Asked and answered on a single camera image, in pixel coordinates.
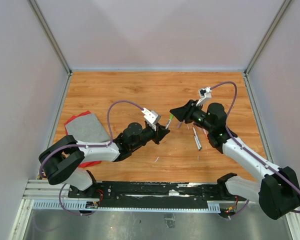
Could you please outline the orange highlighter pen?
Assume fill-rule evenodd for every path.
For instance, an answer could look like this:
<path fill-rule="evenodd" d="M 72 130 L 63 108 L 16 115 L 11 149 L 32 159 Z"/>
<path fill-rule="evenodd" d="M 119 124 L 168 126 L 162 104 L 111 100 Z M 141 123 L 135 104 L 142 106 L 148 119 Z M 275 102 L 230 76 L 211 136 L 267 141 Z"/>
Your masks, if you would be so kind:
<path fill-rule="evenodd" d="M 207 139 L 209 139 L 209 138 L 208 138 L 208 132 L 207 132 L 205 129 L 203 129 L 203 132 L 204 132 L 205 137 L 206 137 Z"/>

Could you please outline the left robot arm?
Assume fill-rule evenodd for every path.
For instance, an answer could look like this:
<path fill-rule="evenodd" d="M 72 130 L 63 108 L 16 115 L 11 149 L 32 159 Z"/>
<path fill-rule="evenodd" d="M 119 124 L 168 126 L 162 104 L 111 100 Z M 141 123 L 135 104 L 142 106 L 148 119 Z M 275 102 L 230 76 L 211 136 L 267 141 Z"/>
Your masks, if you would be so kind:
<path fill-rule="evenodd" d="M 148 123 L 142 127 L 133 122 L 110 145 L 77 141 L 73 135 L 66 135 L 39 155 L 40 171 L 50 185 L 68 184 L 91 198 L 97 193 L 97 185 L 92 174 L 79 168 L 80 164 L 123 161 L 150 141 L 158 145 L 168 133 L 170 130 L 159 123 L 155 127 Z"/>

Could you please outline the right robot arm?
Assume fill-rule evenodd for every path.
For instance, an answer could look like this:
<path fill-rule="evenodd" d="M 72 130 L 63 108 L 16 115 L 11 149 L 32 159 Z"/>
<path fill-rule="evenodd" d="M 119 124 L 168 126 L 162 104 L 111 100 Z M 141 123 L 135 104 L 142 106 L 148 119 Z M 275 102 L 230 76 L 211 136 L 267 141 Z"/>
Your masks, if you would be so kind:
<path fill-rule="evenodd" d="M 259 204 L 263 212 L 277 220 L 300 207 L 300 186 L 295 171 L 279 167 L 249 148 L 227 127 L 228 115 L 222 104 L 213 102 L 202 111 L 196 101 L 189 100 L 170 113 L 180 122 L 195 123 L 207 131 L 210 145 L 221 154 L 233 159 L 247 170 L 254 181 L 228 173 L 217 180 L 216 193 L 222 200 L 232 196 L 243 197 Z"/>

